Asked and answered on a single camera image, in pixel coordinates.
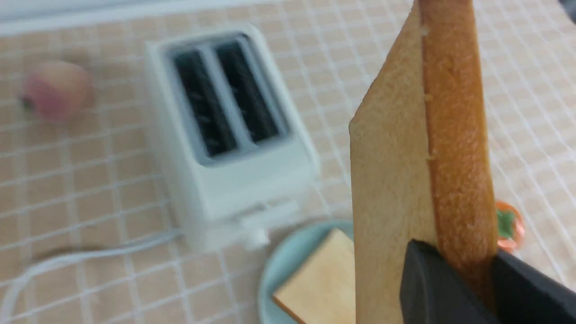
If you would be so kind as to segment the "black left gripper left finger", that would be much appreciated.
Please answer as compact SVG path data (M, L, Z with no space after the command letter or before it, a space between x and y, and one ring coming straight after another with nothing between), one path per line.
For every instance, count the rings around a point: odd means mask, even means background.
M410 240L400 286L405 324L497 324L434 246Z

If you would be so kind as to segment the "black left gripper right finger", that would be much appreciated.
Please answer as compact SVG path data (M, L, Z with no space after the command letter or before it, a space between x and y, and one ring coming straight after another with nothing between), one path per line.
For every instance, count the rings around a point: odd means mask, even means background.
M501 324L574 324L576 294L547 275L500 251L492 263Z

